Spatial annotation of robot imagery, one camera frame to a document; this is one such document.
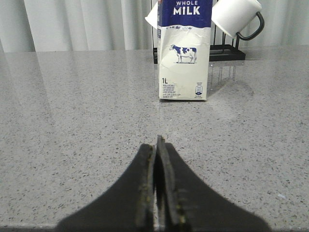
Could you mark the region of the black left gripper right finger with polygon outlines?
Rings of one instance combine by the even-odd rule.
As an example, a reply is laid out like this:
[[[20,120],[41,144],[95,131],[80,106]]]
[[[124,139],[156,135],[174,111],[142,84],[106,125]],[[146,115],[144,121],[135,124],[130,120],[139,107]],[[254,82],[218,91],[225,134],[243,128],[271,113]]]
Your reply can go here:
[[[161,232],[269,232],[260,217],[205,184],[171,143],[157,138],[156,191]]]

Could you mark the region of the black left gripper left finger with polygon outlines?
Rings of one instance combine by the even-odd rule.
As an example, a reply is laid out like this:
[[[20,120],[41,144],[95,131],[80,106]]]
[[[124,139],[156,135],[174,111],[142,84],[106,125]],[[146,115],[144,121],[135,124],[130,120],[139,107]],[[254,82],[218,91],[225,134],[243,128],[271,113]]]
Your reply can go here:
[[[61,220],[57,232],[154,231],[155,148],[142,144],[120,178],[95,201]]]

